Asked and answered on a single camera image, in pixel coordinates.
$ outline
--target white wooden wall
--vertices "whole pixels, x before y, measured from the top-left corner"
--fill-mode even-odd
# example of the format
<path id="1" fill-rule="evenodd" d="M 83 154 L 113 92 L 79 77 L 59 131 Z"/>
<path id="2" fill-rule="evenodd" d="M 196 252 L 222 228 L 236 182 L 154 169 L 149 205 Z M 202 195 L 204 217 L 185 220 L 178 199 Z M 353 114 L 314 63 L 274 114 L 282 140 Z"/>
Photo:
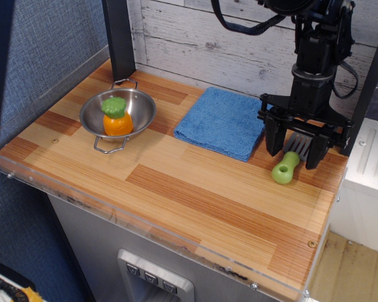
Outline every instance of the white wooden wall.
<path id="1" fill-rule="evenodd" d="M 331 105 L 351 117 L 378 45 L 378 0 L 355 0 L 352 35 L 356 44 L 346 61 L 358 72 L 358 93 Z M 228 21 L 253 26 L 274 15 L 255 0 L 220 0 Z M 223 87 L 259 96 L 288 96 L 296 61 L 295 26 L 286 18 L 260 36 L 226 30 L 210 0 L 128 0 L 136 67 L 158 76 L 206 88 Z M 346 93 L 353 77 L 339 68 L 338 90 Z"/>

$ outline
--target button panel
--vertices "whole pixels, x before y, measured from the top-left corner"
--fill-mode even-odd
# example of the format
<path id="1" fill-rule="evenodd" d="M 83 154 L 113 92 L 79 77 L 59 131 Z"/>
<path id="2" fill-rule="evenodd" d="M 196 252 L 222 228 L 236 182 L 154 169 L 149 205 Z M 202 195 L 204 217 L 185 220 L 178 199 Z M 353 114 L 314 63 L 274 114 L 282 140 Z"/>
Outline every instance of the button panel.
<path id="1" fill-rule="evenodd" d="M 152 287 L 155 286 L 165 291 L 165 293 L 162 293 L 161 290 L 156 291 L 157 293 L 161 293 L 164 298 L 168 297 L 170 300 L 172 299 L 171 301 L 177 301 L 172 298 L 176 296 L 181 302 L 195 302 L 195 287 L 193 284 L 188 279 L 174 272 L 124 249 L 118 251 L 118 264 L 123 282 L 132 297 L 137 295 L 132 287 L 135 284 L 132 278 L 135 279 L 138 277 L 147 281 L 148 285 L 144 286 L 143 289 L 149 293 L 154 292 Z"/>

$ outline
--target wooden floor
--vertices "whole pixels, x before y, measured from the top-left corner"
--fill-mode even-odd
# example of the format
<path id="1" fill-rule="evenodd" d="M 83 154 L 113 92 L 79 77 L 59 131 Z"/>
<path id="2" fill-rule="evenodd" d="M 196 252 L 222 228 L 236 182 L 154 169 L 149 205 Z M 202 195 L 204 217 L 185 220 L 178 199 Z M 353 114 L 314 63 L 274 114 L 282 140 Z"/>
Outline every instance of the wooden floor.
<path id="1" fill-rule="evenodd" d="M 378 302 L 378 252 L 330 233 L 311 297 L 319 302 Z"/>

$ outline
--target wooden tabletop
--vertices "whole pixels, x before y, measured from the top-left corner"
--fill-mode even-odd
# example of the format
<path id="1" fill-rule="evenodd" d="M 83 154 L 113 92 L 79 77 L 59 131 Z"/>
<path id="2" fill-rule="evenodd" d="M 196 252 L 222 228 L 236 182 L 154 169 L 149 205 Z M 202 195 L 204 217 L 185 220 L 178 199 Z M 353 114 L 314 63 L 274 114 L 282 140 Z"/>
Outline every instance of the wooden tabletop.
<path id="1" fill-rule="evenodd" d="M 296 299 L 289 288 L 305 290 L 317 250 L 308 243 L 321 241 L 347 158 L 330 150 L 317 169 L 300 164 L 290 184 L 277 184 L 271 171 L 283 154 L 271 157 L 264 140 L 244 163 L 173 136 L 202 89 L 139 71 L 130 78 L 155 100 L 157 116 L 124 150 L 95 150 L 79 121 L 81 106 L 112 84 L 108 61 L 7 144 L 0 168 Z"/>

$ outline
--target metal bowl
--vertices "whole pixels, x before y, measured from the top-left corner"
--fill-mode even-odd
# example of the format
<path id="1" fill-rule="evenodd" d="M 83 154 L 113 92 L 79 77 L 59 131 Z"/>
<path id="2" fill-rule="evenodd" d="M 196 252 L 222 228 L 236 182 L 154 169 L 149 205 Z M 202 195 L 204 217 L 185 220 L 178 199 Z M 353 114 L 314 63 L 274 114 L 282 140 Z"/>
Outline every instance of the metal bowl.
<path id="1" fill-rule="evenodd" d="M 115 88 L 115 85 L 121 84 L 124 81 L 130 81 L 135 83 L 135 89 L 133 88 Z M 124 79 L 114 82 L 112 88 L 107 91 L 103 91 L 91 99 L 86 101 L 80 111 L 80 122 L 82 126 L 90 133 L 96 136 L 94 149 L 103 153 L 109 154 L 115 151 L 123 150 L 126 141 L 136 137 L 143 132 L 154 120 L 157 113 L 157 107 L 148 94 L 137 90 L 137 82 Z M 109 136 L 105 134 L 103 128 L 104 114 L 101 110 L 102 102 L 108 98 L 120 97 L 126 100 L 126 110 L 132 117 L 133 131 L 126 135 Z M 102 138 L 108 142 L 120 143 L 122 146 L 113 150 L 103 150 L 98 148 L 98 140 Z"/>

